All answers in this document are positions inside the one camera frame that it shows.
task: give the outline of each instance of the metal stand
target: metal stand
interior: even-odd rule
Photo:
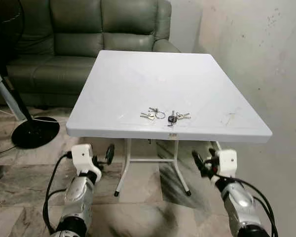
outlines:
[[[184,187],[185,193],[187,196],[191,196],[191,192],[188,188],[188,186],[186,185],[186,182],[184,181],[184,178],[179,170],[179,166],[178,166],[178,151],[179,151],[179,141],[175,141],[175,146],[174,146],[174,157],[173,159],[131,159],[131,143],[132,143],[132,139],[126,139],[126,146],[125,146],[125,150],[126,150],[126,163],[125,163],[125,167],[124,167],[124,171],[122,174],[122,177],[119,180],[119,183],[117,185],[116,191],[114,193],[114,196],[117,197],[119,195],[120,189],[124,183],[124,178],[126,176],[128,167],[130,162],[173,162],[174,164],[174,169]]]

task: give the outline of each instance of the marble floor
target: marble floor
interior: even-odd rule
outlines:
[[[208,156],[208,142],[180,142],[179,168],[192,196],[187,197],[172,167],[167,163],[131,163],[119,197],[113,193],[124,166],[124,140],[76,138],[66,134],[70,109],[47,111],[31,108],[35,116],[60,121],[57,137],[37,149],[13,148],[0,154],[0,237],[47,237],[42,219],[45,190],[54,164],[75,144],[91,143],[94,154],[103,158],[110,143],[115,157],[106,166],[93,198],[91,237],[231,237],[228,218],[219,192],[201,178],[192,149]],[[0,112],[0,151],[13,146],[11,134],[21,122]],[[134,140],[133,158],[170,157],[173,142]],[[72,161],[61,161],[51,191],[68,187],[75,174]],[[63,193],[49,202],[49,216],[56,226],[63,208]]]

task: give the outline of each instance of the black cable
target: black cable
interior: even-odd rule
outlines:
[[[10,150],[13,149],[13,148],[15,148],[15,146],[10,147],[9,149],[6,149],[6,150],[4,150],[4,151],[1,151],[0,154],[1,154],[1,153],[4,153],[4,152],[7,152],[7,151],[10,151]]]
[[[64,157],[69,156],[68,154],[69,154],[69,152],[67,152],[66,154],[62,155],[62,156],[58,159],[57,163],[55,164],[55,167],[54,167],[53,173],[52,173],[52,175],[51,175],[51,177],[50,177],[50,180],[49,180],[49,183],[48,183],[48,186],[47,186],[47,190],[46,190],[45,203],[44,203],[44,207],[45,207],[45,209],[44,209],[44,207],[43,207],[43,219],[44,219],[44,222],[45,222],[45,224],[46,224],[46,226],[47,226],[48,231],[49,231],[50,234],[53,234],[55,231],[54,231],[54,229],[51,227],[50,222],[49,222],[49,217],[48,217],[48,199],[49,199],[49,197],[50,197],[50,196],[49,196],[49,190],[50,190],[50,186],[51,186],[51,184],[52,184],[52,182],[53,182],[53,179],[54,179],[54,176],[55,176],[55,173],[56,173],[56,170],[57,170],[57,167],[58,167],[60,161],[61,161]]]
[[[276,229],[276,226],[275,226],[275,223],[274,223],[274,219],[271,217],[270,212],[269,212],[269,210],[267,209],[266,205],[265,205],[265,204],[263,203],[263,201],[262,201],[261,199],[259,199],[258,197],[253,196],[253,198],[254,198],[255,200],[257,200],[257,201],[261,204],[261,206],[263,207],[264,211],[265,211],[266,214],[267,214],[268,219],[269,219],[270,222],[271,222],[272,227],[274,228],[274,236],[275,236],[275,237],[278,237],[278,232],[277,232],[277,229]]]
[[[215,174],[217,177],[220,177],[222,179],[227,179],[227,180],[231,180],[231,181],[234,181],[234,182],[238,182],[238,183],[242,183],[242,184],[245,184],[247,186],[249,186],[250,188],[252,188],[254,191],[256,191],[260,196],[261,198],[265,201],[266,203],[266,206],[269,210],[269,214],[273,220],[273,222],[275,223],[275,219],[274,219],[274,213],[273,213],[273,209],[270,205],[270,203],[268,202],[267,198],[263,195],[263,193],[257,189],[255,186],[253,186],[252,184],[242,180],[242,179],[238,179],[238,178],[232,178],[232,177],[226,177],[226,176],[221,176],[221,175],[218,175],[218,174]],[[274,232],[275,232],[275,229],[274,227],[272,226],[272,237],[274,236]]]

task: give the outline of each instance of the wire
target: wire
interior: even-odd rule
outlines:
[[[49,195],[49,190],[50,190],[50,186],[51,186],[51,184],[52,184],[52,182],[53,182],[53,179],[54,179],[54,176],[55,176],[55,173],[56,173],[57,167],[58,167],[59,163],[61,162],[61,160],[62,160],[64,157],[67,156],[67,154],[68,154],[68,153],[62,155],[62,156],[58,159],[58,161],[56,162],[55,167],[54,167],[54,170],[53,170],[53,173],[52,173],[52,175],[51,175],[51,177],[50,177],[50,180],[49,180],[49,183],[48,183],[48,186],[47,186],[47,190],[46,190],[45,203],[44,203],[44,207],[45,207],[45,209],[44,209],[44,207],[43,207],[43,219],[44,219],[44,222],[45,222],[45,224],[46,224],[46,226],[47,226],[48,231],[49,231],[50,234],[53,234],[55,231],[54,231],[54,229],[53,229],[53,228],[51,227],[51,225],[50,225],[50,222],[49,222],[49,216],[48,216],[48,199],[49,199],[49,197],[50,197],[50,195]]]
[[[7,115],[12,115],[12,116],[14,116],[14,114],[12,114],[12,113],[8,113],[8,112],[3,111],[3,110],[0,110],[0,112],[5,113],[5,114],[7,114]],[[37,119],[37,118],[33,118],[33,120],[41,121],[41,122],[56,122],[56,123],[67,122],[66,120],[63,120],[63,121],[48,121],[48,120]]]
[[[255,197],[255,196],[253,196],[253,198],[255,200],[257,200],[261,204],[263,209],[265,210],[265,212],[266,212],[266,214],[268,216],[268,219],[271,222],[272,228],[274,228],[274,236],[278,237],[277,229],[276,229],[276,226],[275,226],[275,223],[274,223],[274,218],[271,217],[269,210],[267,209],[267,207],[265,206],[265,204],[263,203],[263,201],[261,199],[259,199],[258,197]]]
[[[245,185],[249,186],[250,188],[252,188],[254,191],[256,191],[261,196],[261,198],[264,200],[264,202],[266,203],[266,206],[267,206],[267,208],[269,210],[269,214],[270,214],[272,220],[274,220],[274,223],[275,223],[273,209],[272,209],[269,201],[267,200],[267,198],[263,195],[263,193],[259,189],[257,189],[255,186],[253,186],[252,184],[250,184],[250,183],[248,183],[248,182],[246,182],[246,181],[244,181],[242,179],[221,176],[221,175],[218,175],[218,174],[215,174],[215,175],[217,177],[222,178],[222,179],[227,179],[227,180],[235,181],[235,182],[238,182],[238,183],[241,183],[241,184],[245,184]],[[272,237],[274,236],[274,232],[275,232],[275,229],[274,229],[274,227],[272,225]]]
[[[13,149],[13,148],[15,148],[15,146],[13,146],[13,147],[10,147],[9,149],[6,149],[6,150],[4,150],[4,151],[0,152],[0,154],[1,154],[1,153],[4,153],[4,152],[7,152],[7,151],[10,151],[10,150],[11,150],[11,149]]]

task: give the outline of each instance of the keyring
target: keyring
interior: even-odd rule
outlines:
[[[157,111],[155,112],[154,116],[157,118],[157,119],[164,119],[166,117],[166,114],[164,112],[161,112],[161,111]]]

